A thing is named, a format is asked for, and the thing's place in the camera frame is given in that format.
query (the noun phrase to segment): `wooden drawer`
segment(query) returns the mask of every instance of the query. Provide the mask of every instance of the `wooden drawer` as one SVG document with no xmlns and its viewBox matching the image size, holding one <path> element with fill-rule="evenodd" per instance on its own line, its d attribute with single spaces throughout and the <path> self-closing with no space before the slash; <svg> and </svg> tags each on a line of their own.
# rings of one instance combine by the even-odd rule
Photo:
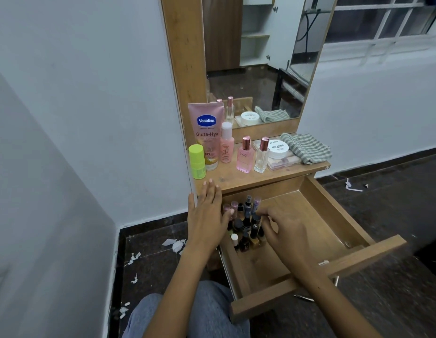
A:
<svg viewBox="0 0 436 338">
<path fill-rule="evenodd" d="M 399 235 L 376 243 L 311 174 L 228 194 L 223 203 L 244 203 L 247 195 L 261 197 L 261 206 L 277 206 L 302 220 L 312 254 L 317 261 L 329 261 L 322 265 L 329 277 L 357 272 L 406 243 Z M 277 231 L 276 223 L 272 225 Z M 220 255 L 235 299 L 233 323 L 269 310 L 280 297 L 300 288 L 269 244 L 242 253 L 225 235 Z"/>
</svg>

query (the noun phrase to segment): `vaseline logo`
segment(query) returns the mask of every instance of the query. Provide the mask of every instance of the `vaseline logo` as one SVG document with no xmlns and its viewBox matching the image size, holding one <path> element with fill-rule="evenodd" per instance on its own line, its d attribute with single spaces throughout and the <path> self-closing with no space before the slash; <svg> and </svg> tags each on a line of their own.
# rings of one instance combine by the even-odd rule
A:
<svg viewBox="0 0 436 338">
<path fill-rule="evenodd" d="M 217 119 L 212 115 L 202 115 L 198 117 L 198 125 L 201 127 L 211 127 L 214 126 Z"/>
</svg>

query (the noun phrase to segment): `wooden mirror frame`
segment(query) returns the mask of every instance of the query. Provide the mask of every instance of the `wooden mirror frame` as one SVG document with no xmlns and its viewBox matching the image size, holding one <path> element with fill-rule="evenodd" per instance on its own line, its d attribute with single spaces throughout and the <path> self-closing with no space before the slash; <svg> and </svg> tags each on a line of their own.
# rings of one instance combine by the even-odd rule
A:
<svg viewBox="0 0 436 338">
<path fill-rule="evenodd" d="M 334 15 L 336 3 L 337 0 L 334 1 L 329 16 L 328 27 L 326 28 L 323 42 L 318 52 L 317 62 L 319 61 L 324 40 Z M 183 132 L 186 145 L 189 147 L 196 143 L 196 139 L 190 122 L 187 104 L 206 103 L 208 101 L 206 92 L 207 72 L 205 68 L 202 0 L 161 0 L 161 5 Z M 279 136 L 284 132 L 296 132 L 317 65 L 318 64 L 315 64 L 312 71 L 312 78 L 310 79 L 309 88 L 305 94 L 299 117 L 250 127 L 234 128 L 232 136 L 235 139 L 235 143 L 242 142 L 242 138 L 246 135 L 251 136 L 253 140 L 258 140 L 263 136 L 273 137 Z"/>
</svg>

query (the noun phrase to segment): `lime green cap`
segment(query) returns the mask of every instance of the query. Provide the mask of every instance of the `lime green cap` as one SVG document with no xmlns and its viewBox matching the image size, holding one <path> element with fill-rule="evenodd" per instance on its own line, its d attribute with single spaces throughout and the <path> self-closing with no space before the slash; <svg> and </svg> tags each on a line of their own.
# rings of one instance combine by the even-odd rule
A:
<svg viewBox="0 0 436 338">
<path fill-rule="evenodd" d="M 201 145 L 191 145 L 188 147 L 190 156 L 191 173 L 194 179 L 202 179 L 205 177 L 205 159 L 204 148 Z"/>
</svg>

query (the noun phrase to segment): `mirror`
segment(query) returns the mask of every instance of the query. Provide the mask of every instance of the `mirror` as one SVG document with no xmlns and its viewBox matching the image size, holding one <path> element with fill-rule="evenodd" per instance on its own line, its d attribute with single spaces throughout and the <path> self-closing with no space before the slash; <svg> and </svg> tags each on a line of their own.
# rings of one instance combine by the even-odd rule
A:
<svg viewBox="0 0 436 338">
<path fill-rule="evenodd" d="M 202 0 L 208 101 L 233 127 L 300 117 L 335 0 Z"/>
</svg>

